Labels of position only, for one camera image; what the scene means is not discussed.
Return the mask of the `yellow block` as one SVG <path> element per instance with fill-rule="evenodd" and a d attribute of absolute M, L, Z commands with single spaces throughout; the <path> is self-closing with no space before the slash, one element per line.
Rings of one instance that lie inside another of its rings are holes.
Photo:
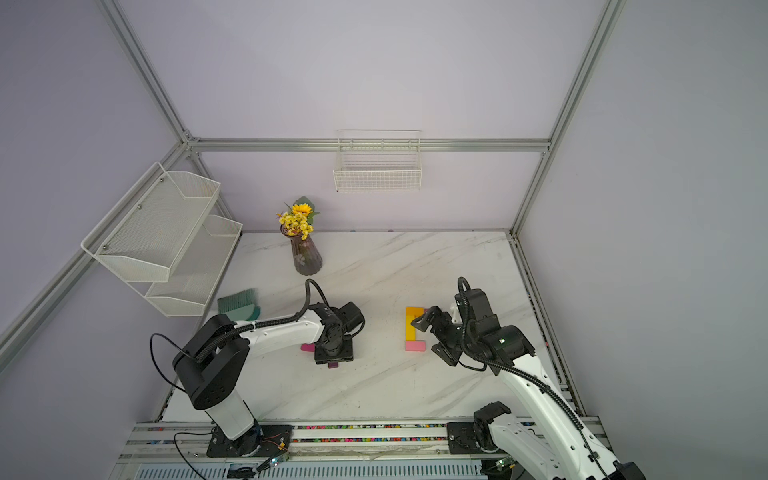
<path fill-rule="evenodd" d="M 405 340 L 407 342 L 413 342 L 417 340 L 416 328 L 412 325 L 413 320 L 414 320 L 414 317 L 406 318 Z"/>

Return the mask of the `orange block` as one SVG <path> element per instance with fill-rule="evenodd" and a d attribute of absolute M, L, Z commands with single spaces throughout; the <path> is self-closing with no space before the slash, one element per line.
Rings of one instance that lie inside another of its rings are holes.
<path fill-rule="evenodd" d="M 423 307 L 407 307 L 405 309 L 406 321 L 412 322 L 413 320 L 421 317 L 425 313 Z"/>

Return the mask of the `pink block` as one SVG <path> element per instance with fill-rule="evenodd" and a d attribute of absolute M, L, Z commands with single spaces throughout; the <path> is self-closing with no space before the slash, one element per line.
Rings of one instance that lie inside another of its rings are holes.
<path fill-rule="evenodd" d="M 406 352 L 424 352 L 426 350 L 426 342 L 422 340 L 406 340 L 405 351 Z"/>

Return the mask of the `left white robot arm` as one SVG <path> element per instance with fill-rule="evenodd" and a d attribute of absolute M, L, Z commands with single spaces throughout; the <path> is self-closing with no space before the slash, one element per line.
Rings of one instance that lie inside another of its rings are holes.
<path fill-rule="evenodd" d="M 256 439 L 261 429 L 245 400 L 237 392 L 246 361 L 294 346 L 314 347 L 314 362 L 326 365 L 354 359 L 353 340 L 366 320 L 352 302 L 333 307 L 319 284 L 304 283 L 304 300 L 291 315 L 264 320 L 235 321 L 223 311 L 209 318 L 176 350 L 173 387 L 184 393 L 192 407 L 204 412 L 214 431 L 230 442 Z"/>

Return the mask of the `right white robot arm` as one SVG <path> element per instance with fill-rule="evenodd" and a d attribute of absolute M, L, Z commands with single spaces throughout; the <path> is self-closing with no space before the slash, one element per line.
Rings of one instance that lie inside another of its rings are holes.
<path fill-rule="evenodd" d="M 503 454 L 493 474 L 523 468 L 535 479 L 641 479 L 633 462 L 622 462 L 581 420 L 564 398 L 537 356 L 533 344 L 516 326 L 504 326 L 485 292 L 465 278 L 457 281 L 455 309 L 437 306 L 411 320 L 437 342 L 433 353 L 455 367 L 462 357 L 475 361 L 475 371 L 491 371 L 515 395 L 530 415 L 532 433 L 500 401 L 473 414 L 472 423 L 448 426 L 452 453 Z"/>

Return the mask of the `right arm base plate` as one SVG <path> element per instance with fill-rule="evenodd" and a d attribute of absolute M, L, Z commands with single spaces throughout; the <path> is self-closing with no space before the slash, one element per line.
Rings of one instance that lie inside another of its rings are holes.
<path fill-rule="evenodd" d="M 489 424 L 449 422 L 446 429 L 451 455 L 513 454 L 518 453 L 525 445 L 518 433 L 514 433 L 500 421 Z"/>

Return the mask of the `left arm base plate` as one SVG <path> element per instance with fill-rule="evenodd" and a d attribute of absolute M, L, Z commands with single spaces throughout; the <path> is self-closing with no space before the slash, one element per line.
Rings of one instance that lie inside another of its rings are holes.
<path fill-rule="evenodd" d="M 276 457 L 288 448 L 293 430 L 294 427 L 287 424 L 256 424 L 242 437 L 231 440 L 218 426 L 214 426 L 206 456 L 209 458 Z"/>

